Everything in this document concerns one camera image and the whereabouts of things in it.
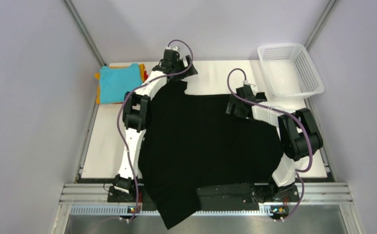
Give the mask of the black t-shirt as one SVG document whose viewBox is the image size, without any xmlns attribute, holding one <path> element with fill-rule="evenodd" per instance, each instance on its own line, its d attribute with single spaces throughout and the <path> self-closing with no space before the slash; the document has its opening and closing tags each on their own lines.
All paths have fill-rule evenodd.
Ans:
<svg viewBox="0 0 377 234">
<path fill-rule="evenodd" d="M 138 161 L 167 229 L 200 210 L 198 188 L 265 182 L 283 155 L 274 126 L 226 113 L 228 94 L 186 89 L 186 82 L 171 82 L 155 95 Z"/>
</svg>

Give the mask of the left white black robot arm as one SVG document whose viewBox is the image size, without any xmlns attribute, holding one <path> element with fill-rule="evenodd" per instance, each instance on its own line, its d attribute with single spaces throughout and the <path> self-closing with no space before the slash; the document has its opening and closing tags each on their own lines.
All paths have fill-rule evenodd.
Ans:
<svg viewBox="0 0 377 234">
<path fill-rule="evenodd" d="M 117 128 L 124 143 L 120 168 L 113 187 L 125 201 L 133 201 L 138 195 L 138 157 L 142 140 L 151 119 L 151 104 L 158 91 L 171 81 L 178 81 L 198 74 L 192 56 L 180 56 L 179 48 L 166 47 L 163 58 L 153 67 L 141 86 L 125 94 L 117 117 Z"/>
</svg>

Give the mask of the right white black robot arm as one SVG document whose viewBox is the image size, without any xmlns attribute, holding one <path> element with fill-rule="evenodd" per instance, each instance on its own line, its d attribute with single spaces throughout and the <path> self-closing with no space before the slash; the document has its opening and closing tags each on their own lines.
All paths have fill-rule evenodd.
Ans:
<svg viewBox="0 0 377 234">
<path fill-rule="evenodd" d="M 280 201 L 295 181 L 297 172 L 310 170 L 313 155 L 323 147 L 323 138 L 308 108 L 290 110 L 267 101 L 264 93 L 253 94 L 243 85 L 230 94 L 226 113 L 239 118 L 268 123 L 278 130 L 283 156 L 272 173 L 268 196 Z"/>
</svg>

